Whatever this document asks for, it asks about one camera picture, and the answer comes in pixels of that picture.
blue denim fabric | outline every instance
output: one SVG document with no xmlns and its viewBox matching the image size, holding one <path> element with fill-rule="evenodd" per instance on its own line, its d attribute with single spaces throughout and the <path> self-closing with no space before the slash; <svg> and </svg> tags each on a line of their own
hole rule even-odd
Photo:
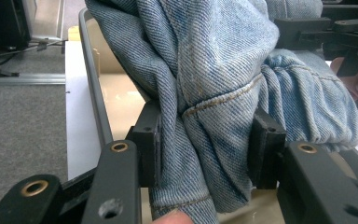
<svg viewBox="0 0 358 224">
<path fill-rule="evenodd" d="M 217 223 L 250 200 L 247 149 L 263 107 L 288 140 L 327 150 L 358 142 L 343 84 L 308 51 L 274 49 L 282 17 L 318 17 L 319 0 L 87 0 L 112 51 L 162 111 L 162 186 L 153 217 L 173 208 Z"/>
</svg>

denim jacket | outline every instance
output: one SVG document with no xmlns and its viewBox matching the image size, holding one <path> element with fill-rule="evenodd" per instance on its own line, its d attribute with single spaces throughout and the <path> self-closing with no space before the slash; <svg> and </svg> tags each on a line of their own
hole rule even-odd
<svg viewBox="0 0 358 224">
<path fill-rule="evenodd" d="M 86 0 L 111 50 L 160 101 L 163 172 L 153 218 L 173 208 L 217 223 L 250 201 L 247 151 L 261 106 L 287 140 L 354 147 L 358 112 L 324 60 L 274 49 L 276 18 L 315 18 L 320 0 Z"/>
</svg>

gray carpet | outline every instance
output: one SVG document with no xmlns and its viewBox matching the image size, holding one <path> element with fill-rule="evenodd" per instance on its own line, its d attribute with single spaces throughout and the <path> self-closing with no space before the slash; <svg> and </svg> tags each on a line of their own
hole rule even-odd
<svg viewBox="0 0 358 224">
<path fill-rule="evenodd" d="M 63 39 L 78 24 L 83 0 L 65 0 Z M 62 48 L 18 54 L 1 69 L 27 74 L 64 74 Z M 0 200 L 30 175 L 67 180 L 64 85 L 0 85 Z"/>
</svg>

brass grommet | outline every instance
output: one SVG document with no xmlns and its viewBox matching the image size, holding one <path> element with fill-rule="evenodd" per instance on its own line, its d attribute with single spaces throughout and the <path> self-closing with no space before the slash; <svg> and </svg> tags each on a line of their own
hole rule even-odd
<svg viewBox="0 0 358 224">
<path fill-rule="evenodd" d="M 126 143 L 116 143 L 112 145 L 110 149 L 114 152 L 122 152 L 129 149 L 129 145 L 127 145 Z"/>
<path fill-rule="evenodd" d="M 310 146 L 310 145 L 306 145 L 306 144 L 298 145 L 298 149 L 300 149 L 303 152 L 307 152 L 307 153 L 316 153 L 316 152 L 318 152 L 318 150 L 315 147 Z"/>
<path fill-rule="evenodd" d="M 32 197 L 41 193 L 47 187 L 48 187 L 48 181 L 36 180 L 25 185 L 24 188 L 22 188 L 21 190 L 21 194 L 24 197 Z"/>
</svg>

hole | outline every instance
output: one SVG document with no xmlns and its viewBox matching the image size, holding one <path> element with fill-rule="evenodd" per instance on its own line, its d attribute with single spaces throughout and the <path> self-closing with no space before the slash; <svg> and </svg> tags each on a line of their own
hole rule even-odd
<svg viewBox="0 0 358 224">
<path fill-rule="evenodd" d="M 129 148 L 129 146 L 125 143 L 116 143 L 116 144 L 112 145 L 112 147 L 110 149 L 115 152 L 122 152 L 122 151 L 127 150 L 128 148 Z"/>
<path fill-rule="evenodd" d="M 123 212 L 123 202 L 120 199 L 111 199 L 101 204 L 98 215 L 103 219 L 119 216 Z"/>
<path fill-rule="evenodd" d="M 26 184 L 24 188 L 22 188 L 21 194 L 25 197 L 32 197 L 43 192 L 47 187 L 48 181 L 36 180 L 34 182 Z"/>
<path fill-rule="evenodd" d="M 354 216 L 354 217 L 358 217 L 358 208 L 355 206 L 352 206 L 350 204 L 346 204 L 344 207 L 345 212 L 347 212 L 348 214 Z"/>
<path fill-rule="evenodd" d="M 298 149 L 307 152 L 307 153 L 316 153 L 318 150 L 316 150 L 315 147 L 309 146 L 309 145 L 299 145 Z"/>
</svg>

